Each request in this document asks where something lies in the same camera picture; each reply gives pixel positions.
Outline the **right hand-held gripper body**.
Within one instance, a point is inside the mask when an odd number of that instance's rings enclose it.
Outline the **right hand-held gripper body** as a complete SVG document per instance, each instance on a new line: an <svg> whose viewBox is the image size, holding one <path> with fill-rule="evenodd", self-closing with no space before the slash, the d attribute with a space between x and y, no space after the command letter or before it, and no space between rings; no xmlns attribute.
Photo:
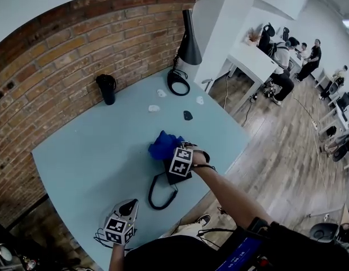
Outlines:
<svg viewBox="0 0 349 271"><path fill-rule="evenodd" d="M198 150L197 145L189 142L182 142L182 144L174 150L169 173L186 177L192 165L194 150Z"/></svg>

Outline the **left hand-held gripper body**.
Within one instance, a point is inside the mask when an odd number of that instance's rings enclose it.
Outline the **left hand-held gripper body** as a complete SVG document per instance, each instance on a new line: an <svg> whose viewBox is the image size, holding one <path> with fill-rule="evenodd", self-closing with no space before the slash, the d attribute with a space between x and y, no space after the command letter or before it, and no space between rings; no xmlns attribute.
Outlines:
<svg viewBox="0 0 349 271"><path fill-rule="evenodd" d="M126 245L135 234L139 201L127 199L117 203L104 225L104 235L113 244Z"/></svg>

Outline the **blue cloth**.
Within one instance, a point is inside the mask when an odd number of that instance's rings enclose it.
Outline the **blue cloth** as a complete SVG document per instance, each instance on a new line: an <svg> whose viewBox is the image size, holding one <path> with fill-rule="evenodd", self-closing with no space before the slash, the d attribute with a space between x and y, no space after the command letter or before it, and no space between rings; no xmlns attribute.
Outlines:
<svg viewBox="0 0 349 271"><path fill-rule="evenodd" d="M154 160L169 160L173 158L175 149L180 147L182 142L182 136L176 137L162 130L155 142L148 147L148 152Z"/></svg>

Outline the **person's right forearm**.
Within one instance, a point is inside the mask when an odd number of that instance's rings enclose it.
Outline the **person's right forearm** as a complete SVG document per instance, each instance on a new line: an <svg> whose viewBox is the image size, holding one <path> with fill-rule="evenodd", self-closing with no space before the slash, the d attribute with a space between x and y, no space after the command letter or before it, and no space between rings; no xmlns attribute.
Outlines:
<svg viewBox="0 0 349 271"><path fill-rule="evenodd" d="M273 222L273 219L255 199L224 176L219 175L211 166L194 165L193 170L208 185L236 225L247 229L255 218L262 219L268 224Z"/></svg>

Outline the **person's left forearm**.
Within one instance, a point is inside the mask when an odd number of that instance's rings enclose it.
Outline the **person's left forearm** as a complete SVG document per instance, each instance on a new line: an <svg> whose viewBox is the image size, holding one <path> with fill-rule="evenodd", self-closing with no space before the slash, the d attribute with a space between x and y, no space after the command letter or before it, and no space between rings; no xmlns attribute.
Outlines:
<svg viewBox="0 0 349 271"><path fill-rule="evenodd" d="M114 244L112 248L109 271L124 271L125 246Z"/></svg>

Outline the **person's right hand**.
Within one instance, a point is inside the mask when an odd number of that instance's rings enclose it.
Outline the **person's right hand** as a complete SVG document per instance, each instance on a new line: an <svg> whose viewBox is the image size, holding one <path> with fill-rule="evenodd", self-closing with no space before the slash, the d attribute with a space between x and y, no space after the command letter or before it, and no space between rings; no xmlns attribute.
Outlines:
<svg viewBox="0 0 349 271"><path fill-rule="evenodd" d="M207 157L203 151L193 150L191 169L200 174L201 171L211 169L211 165L207 162Z"/></svg>

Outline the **person's beige trouser leg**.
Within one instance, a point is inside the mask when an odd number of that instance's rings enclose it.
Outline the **person's beige trouser leg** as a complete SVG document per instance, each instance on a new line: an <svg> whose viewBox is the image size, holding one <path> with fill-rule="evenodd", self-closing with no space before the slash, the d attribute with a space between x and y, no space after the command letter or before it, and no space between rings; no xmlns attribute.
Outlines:
<svg viewBox="0 0 349 271"><path fill-rule="evenodd" d="M199 223L186 224L176 227L173 231L169 231L160 236L160 238L167 238L170 236L183 235L199 239L198 232L202 230L207 224L204 221Z"/></svg>

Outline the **person's black shirt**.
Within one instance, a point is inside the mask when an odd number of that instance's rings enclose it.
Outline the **person's black shirt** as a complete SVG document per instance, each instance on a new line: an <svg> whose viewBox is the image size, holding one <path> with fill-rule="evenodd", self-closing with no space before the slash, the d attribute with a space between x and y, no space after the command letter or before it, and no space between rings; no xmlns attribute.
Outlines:
<svg viewBox="0 0 349 271"><path fill-rule="evenodd" d="M206 243L174 235L146 243L125 255L124 271L215 271L218 253Z"/></svg>

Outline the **black tumbler bottle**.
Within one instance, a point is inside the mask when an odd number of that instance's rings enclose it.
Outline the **black tumbler bottle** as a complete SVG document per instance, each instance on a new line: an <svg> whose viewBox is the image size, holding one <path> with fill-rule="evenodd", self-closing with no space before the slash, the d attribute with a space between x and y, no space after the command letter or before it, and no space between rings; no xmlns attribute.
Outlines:
<svg viewBox="0 0 349 271"><path fill-rule="evenodd" d="M101 74L96 78L96 83L101 91L104 103L112 105L115 103L116 80L111 75Z"/></svg>

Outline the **black chest-mounted screen device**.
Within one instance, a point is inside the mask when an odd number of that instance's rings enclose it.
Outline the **black chest-mounted screen device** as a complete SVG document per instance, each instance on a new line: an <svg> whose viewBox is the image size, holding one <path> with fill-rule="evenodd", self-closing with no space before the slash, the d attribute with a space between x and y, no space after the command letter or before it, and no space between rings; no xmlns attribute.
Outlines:
<svg viewBox="0 0 349 271"><path fill-rule="evenodd" d="M256 217L248 229L238 226L218 249L215 271L280 271L268 257L266 221Z"/></svg>

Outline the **black desk lamp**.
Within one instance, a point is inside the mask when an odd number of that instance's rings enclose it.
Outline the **black desk lamp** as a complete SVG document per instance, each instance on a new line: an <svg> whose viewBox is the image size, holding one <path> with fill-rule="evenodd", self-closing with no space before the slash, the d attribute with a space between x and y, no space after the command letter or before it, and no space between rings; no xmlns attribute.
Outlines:
<svg viewBox="0 0 349 271"><path fill-rule="evenodd" d="M186 96L190 92L190 85L186 81L188 75L179 69L178 60L181 59L183 62L189 65L200 65L202 62L202 55L200 53L200 49L195 38L195 30L192 21L192 11L191 10L183 10L183 22L184 22L184 34L183 38L180 42L180 46L177 50L176 56L173 60L172 69L169 70L167 74L167 86L169 90L177 96ZM174 90L174 84L183 84L187 91L185 93L179 93Z"/></svg>

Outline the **large white office desk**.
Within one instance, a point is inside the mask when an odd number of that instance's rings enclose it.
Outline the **large white office desk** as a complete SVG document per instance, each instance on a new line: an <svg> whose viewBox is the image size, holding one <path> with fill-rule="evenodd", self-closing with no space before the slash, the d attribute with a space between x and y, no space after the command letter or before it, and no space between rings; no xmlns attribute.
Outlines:
<svg viewBox="0 0 349 271"><path fill-rule="evenodd" d="M231 62L229 77L232 77L238 68L252 81L251 88L244 94L241 100L230 111L234 115L242 105L269 79L277 64L256 46L249 46L245 43L234 45L229 51L227 59Z"/></svg>

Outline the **dried potted plant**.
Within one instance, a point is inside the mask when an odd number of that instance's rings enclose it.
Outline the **dried potted plant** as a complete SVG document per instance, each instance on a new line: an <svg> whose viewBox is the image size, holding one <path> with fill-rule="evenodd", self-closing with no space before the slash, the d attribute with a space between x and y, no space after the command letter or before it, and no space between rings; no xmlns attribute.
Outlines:
<svg viewBox="0 0 349 271"><path fill-rule="evenodd" d="M258 46L261 36L262 34L260 31L257 31L254 28L250 28L247 31L246 37L244 38L244 42L249 46Z"/></svg>

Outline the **black round-back office chair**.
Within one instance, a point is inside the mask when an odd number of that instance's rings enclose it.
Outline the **black round-back office chair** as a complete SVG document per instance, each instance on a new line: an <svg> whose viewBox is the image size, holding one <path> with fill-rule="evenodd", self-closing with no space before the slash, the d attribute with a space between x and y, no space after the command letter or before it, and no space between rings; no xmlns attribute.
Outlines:
<svg viewBox="0 0 349 271"><path fill-rule="evenodd" d="M336 240L338 232L337 224L322 222L315 224L310 229L310 238L321 243L330 243Z"/></svg>

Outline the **tall black office chair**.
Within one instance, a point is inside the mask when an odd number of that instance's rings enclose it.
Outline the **tall black office chair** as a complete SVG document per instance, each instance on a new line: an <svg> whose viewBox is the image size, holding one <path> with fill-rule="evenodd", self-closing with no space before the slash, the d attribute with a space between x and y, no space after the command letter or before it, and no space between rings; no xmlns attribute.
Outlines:
<svg viewBox="0 0 349 271"><path fill-rule="evenodd" d="M266 24L262 29L261 38L259 40L257 48L263 51L264 53L267 52L267 49L270 45L271 37L275 35L275 30L271 23Z"/></svg>

